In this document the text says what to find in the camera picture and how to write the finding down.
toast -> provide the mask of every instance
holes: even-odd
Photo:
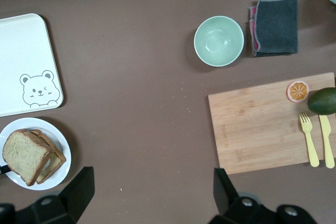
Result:
[[[52,154],[53,148],[25,129],[12,132],[3,147],[3,159],[27,186],[32,186]]]
[[[45,144],[49,145],[54,153],[50,157],[49,165],[41,171],[39,176],[37,177],[36,182],[38,184],[43,183],[47,178],[49,178],[67,159],[63,155],[63,153],[57,148],[57,146],[53,143],[53,141],[42,131],[40,130],[31,130],[32,134],[37,136],[41,141]]]

green avocado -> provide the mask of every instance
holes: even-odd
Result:
[[[324,88],[314,92],[308,99],[308,108],[317,115],[336,113],[336,88]]]

orange slice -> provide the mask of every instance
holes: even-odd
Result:
[[[303,102],[309,95],[309,86],[304,81],[294,81],[287,88],[287,97],[291,102]]]

folded cloth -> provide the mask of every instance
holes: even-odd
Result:
[[[254,56],[298,52],[297,9],[297,0],[258,0],[249,8]]]

bear ear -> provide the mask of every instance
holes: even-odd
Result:
[[[51,71],[49,71],[49,70],[45,70],[45,71],[43,71],[42,76],[47,77],[47,78],[50,79],[50,80],[53,80],[53,79],[54,79],[54,74],[53,74],[53,72],[51,72]]]
[[[26,84],[26,82],[30,79],[30,76],[27,74],[23,74],[20,77],[20,82],[21,84],[24,86]]]

